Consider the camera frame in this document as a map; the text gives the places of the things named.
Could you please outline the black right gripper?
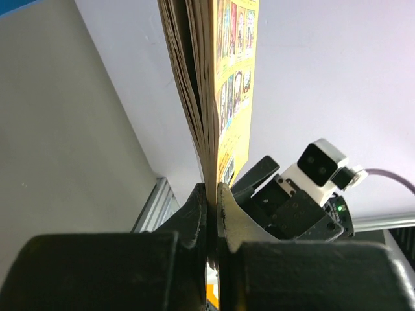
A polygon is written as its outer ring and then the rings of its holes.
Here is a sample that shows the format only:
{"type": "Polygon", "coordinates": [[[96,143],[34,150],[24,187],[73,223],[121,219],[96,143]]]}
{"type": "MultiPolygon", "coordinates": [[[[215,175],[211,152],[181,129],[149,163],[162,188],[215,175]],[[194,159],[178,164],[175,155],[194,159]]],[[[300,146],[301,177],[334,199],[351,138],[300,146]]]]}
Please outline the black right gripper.
{"type": "MultiPolygon", "coordinates": [[[[249,200],[280,165],[264,156],[231,188],[236,201],[249,200]]],[[[290,179],[274,177],[252,197],[254,220],[278,240],[332,242],[344,228],[290,179]]]]}

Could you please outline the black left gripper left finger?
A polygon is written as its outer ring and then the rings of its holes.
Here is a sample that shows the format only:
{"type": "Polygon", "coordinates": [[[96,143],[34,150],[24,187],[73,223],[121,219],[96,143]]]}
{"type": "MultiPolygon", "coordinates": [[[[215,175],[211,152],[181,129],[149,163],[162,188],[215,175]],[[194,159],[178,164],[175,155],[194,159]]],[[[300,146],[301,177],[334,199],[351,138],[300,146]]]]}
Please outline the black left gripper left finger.
{"type": "Polygon", "coordinates": [[[207,199],[195,185],[154,231],[38,235],[1,287],[2,310],[203,310],[207,199]]]}

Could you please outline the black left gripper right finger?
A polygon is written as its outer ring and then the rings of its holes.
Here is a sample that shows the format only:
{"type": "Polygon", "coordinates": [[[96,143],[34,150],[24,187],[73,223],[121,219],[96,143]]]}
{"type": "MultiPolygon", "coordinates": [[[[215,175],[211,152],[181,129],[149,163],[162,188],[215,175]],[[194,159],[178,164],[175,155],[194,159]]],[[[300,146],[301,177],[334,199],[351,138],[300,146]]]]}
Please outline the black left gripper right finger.
{"type": "Polygon", "coordinates": [[[257,225],[229,186],[217,188],[221,310],[413,310],[402,263],[382,244],[281,241],[257,225]]]}

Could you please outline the yellow Shakespeare paperback book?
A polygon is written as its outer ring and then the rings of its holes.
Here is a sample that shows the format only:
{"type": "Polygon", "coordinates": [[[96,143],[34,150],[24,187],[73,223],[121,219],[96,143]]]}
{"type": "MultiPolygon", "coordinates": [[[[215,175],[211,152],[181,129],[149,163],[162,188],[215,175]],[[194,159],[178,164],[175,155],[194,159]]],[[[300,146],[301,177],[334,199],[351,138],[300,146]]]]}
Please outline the yellow Shakespeare paperback book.
{"type": "Polygon", "coordinates": [[[219,233],[243,217],[231,187],[248,160],[258,1],[160,1],[161,22],[203,181],[165,223],[178,234],[171,310],[202,310],[206,266],[220,275],[219,233]]]}

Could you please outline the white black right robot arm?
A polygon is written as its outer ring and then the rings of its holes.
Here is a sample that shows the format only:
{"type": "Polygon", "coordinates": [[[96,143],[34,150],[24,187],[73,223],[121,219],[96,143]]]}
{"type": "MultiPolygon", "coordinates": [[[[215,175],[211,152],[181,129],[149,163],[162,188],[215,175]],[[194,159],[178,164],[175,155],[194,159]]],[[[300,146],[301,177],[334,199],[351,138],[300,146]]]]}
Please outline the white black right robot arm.
{"type": "Polygon", "coordinates": [[[332,242],[354,235],[345,199],[328,181],[319,187],[297,165],[278,174],[268,155],[231,188],[241,209],[278,240],[332,242]]]}

